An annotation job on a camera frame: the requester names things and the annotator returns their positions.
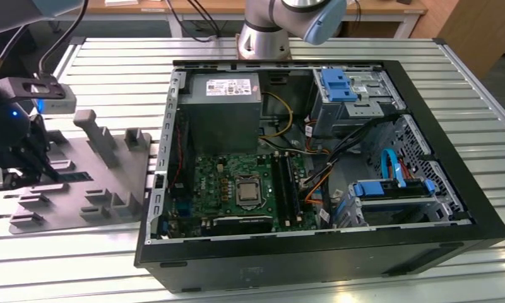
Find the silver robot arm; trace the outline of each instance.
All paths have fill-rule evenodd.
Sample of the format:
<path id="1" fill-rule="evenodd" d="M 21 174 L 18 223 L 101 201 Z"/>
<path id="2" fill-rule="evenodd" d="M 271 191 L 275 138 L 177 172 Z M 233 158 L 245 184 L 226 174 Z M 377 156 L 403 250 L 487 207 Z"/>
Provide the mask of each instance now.
<path id="1" fill-rule="evenodd" d="M 243 59 L 285 59 L 287 32 L 305 42 L 322 44 L 346 13 L 346 0 L 247 0 L 238 38 Z"/>

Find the wooden table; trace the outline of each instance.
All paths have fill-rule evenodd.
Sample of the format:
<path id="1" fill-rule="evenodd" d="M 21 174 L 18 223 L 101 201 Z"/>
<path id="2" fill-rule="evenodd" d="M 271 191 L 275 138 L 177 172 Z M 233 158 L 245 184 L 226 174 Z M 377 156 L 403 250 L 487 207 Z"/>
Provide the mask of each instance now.
<path id="1" fill-rule="evenodd" d="M 245 0 L 199 0 L 214 20 L 243 20 Z M 403 5 L 395 0 L 359 0 L 361 21 L 399 22 L 395 39 L 407 38 L 421 15 L 427 11 L 419 0 Z M 171 0 L 171 6 L 181 20 L 201 20 L 186 0 Z M 357 6 L 347 7 L 342 21 L 354 21 Z M 73 20 L 74 12 L 57 20 Z M 90 0 L 85 20 L 162 20 L 170 24 L 171 37 L 181 38 L 181 28 L 170 15 L 165 1 L 139 0 L 139 4 L 127 6 L 105 6 L 103 0 Z"/>

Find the aluminum work surface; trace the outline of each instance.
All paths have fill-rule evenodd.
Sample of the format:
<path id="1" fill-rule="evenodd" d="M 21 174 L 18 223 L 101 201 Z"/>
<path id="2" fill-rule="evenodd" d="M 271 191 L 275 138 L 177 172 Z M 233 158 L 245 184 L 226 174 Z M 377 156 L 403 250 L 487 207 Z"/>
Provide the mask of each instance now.
<path id="1" fill-rule="evenodd" d="M 69 46 L 57 75 L 99 126 L 142 128 L 157 139 L 171 60 L 234 59 L 234 45 L 233 39 L 87 39 Z M 449 49 L 391 39 L 337 39 L 318 47 L 291 40 L 290 46 L 294 59 L 401 61 L 505 223 L 505 114 Z M 46 117 L 46 128 L 83 136 L 71 116 Z M 505 302 L 505 241 L 415 276 L 173 295 L 133 267 L 138 223 L 10 235 L 14 209 L 14 199 L 0 198 L 0 302 Z"/>

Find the open computer tower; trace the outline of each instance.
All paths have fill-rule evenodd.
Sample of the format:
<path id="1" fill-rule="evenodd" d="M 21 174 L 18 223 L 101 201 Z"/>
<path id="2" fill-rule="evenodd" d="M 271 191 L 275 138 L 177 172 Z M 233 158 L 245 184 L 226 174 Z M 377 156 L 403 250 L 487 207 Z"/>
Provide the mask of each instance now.
<path id="1" fill-rule="evenodd" d="M 395 61 L 174 61 L 135 266 L 170 292 L 410 275 L 505 226 Z"/>

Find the white cable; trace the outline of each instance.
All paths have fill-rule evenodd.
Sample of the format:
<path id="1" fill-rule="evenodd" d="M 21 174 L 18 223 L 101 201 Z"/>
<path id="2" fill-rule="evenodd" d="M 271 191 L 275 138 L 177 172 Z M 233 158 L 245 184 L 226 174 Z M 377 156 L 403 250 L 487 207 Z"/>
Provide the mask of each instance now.
<path id="1" fill-rule="evenodd" d="M 273 146 L 267 141 L 263 141 L 273 149 L 275 150 L 283 150 L 283 151 L 290 151 L 290 152 L 295 152 L 295 153 L 301 153 L 303 155 L 315 155 L 317 153 L 310 153 L 310 152 L 305 152 L 303 150 L 294 150 L 293 148 L 277 148 L 275 146 Z"/>

